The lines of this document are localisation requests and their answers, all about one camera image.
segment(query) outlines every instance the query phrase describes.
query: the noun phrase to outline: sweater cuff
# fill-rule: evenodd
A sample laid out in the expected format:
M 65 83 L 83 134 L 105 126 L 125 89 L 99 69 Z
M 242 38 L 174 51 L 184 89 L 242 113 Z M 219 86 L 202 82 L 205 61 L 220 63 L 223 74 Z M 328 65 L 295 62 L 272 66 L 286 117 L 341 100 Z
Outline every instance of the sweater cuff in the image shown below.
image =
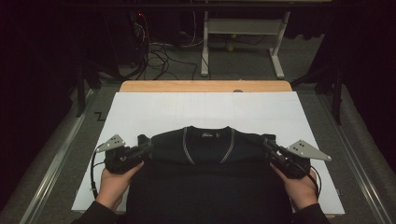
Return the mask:
M 318 203 L 309 205 L 302 210 L 293 214 L 294 223 L 304 224 L 327 224 L 330 223 L 329 219 L 323 214 Z
M 117 221 L 117 215 L 107 207 L 93 201 L 79 221 L 80 223 L 113 224 Z

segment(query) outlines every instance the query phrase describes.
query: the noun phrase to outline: desk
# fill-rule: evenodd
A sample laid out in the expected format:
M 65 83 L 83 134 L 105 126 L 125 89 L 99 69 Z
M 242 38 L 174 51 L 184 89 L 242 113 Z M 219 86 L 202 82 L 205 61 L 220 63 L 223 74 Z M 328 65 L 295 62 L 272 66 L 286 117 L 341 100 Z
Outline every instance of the desk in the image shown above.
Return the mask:
M 235 2 L 291 2 L 290 0 L 245 0 Z M 332 0 L 296 0 L 292 2 L 331 2 Z M 290 12 L 284 12 L 279 20 L 239 20 L 239 19 L 209 19 L 209 13 L 205 12 L 204 18 L 204 47 L 202 50 L 201 75 L 209 74 L 209 49 L 207 46 L 209 34 L 242 34 L 242 35 L 276 35 L 276 43 L 269 48 L 270 57 L 276 71 L 276 77 L 285 78 L 277 53 L 288 25 Z
M 113 100 L 97 146 L 115 133 L 127 146 L 135 146 L 141 133 L 151 137 L 190 125 L 209 129 L 230 126 L 243 133 L 274 133 L 281 146 L 304 139 L 318 147 L 297 93 L 291 91 L 286 81 L 124 82 Z M 95 163 L 104 156 L 97 154 Z M 326 165 L 323 161 L 311 162 L 322 178 L 319 202 L 324 213 L 343 215 Z M 93 200 L 89 167 L 73 204 L 74 211 L 86 210 Z M 96 184 L 102 168 L 95 168 Z M 125 212 L 125 202 L 126 194 L 119 212 Z

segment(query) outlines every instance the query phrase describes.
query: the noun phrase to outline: wooden edge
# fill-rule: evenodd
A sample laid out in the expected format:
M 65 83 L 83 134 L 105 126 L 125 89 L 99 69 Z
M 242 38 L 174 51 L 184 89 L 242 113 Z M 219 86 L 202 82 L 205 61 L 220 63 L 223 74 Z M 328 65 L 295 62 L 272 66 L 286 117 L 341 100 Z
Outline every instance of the wooden edge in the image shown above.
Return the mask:
M 292 91 L 284 80 L 155 80 L 125 81 L 120 92 L 262 92 Z

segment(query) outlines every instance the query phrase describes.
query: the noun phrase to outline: dark background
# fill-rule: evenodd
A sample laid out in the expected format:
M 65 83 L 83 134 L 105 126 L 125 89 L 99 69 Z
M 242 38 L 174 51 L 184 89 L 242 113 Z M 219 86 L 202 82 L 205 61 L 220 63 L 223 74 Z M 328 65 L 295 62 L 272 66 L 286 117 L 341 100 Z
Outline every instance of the dark background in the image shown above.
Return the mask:
M 392 1 L 380 3 L 369 11 L 341 12 L 335 20 L 329 13 L 292 13 L 286 36 L 303 34 L 310 38 L 328 31 L 311 70 L 334 59 L 340 64 L 356 107 L 395 171 L 396 11 Z M 81 62 L 88 59 L 117 74 L 117 64 L 136 61 L 139 55 L 126 15 L 76 13 L 50 0 L 1 5 L 0 209 L 68 112 L 72 104 L 69 94 L 77 84 Z M 191 34 L 191 17 L 183 12 L 145 13 L 154 36 L 178 45 L 180 30 Z M 202 21 L 202 16 L 197 13 L 197 20 Z M 110 41 L 114 38 L 118 45 L 112 48 Z M 97 84 L 95 75 L 100 69 L 83 66 L 91 71 L 86 76 L 90 84 Z

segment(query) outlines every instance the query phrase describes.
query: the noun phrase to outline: black sweater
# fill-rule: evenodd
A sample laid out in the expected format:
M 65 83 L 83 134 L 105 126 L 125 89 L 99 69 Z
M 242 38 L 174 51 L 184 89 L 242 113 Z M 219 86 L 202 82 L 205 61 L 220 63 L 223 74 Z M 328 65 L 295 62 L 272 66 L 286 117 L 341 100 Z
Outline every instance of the black sweater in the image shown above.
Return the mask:
M 73 224 L 114 224 L 116 214 L 110 209 L 93 202 L 81 218 L 73 221 Z M 293 215 L 294 224 L 330 224 L 324 216 L 318 203 L 304 208 Z
M 264 136 L 275 140 L 230 127 L 153 136 L 151 160 L 130 186 L 128 223 L 326 223 L 306 220 L 323 216 L 319 206 L 292 216 L 283 181 L 262 148 Z

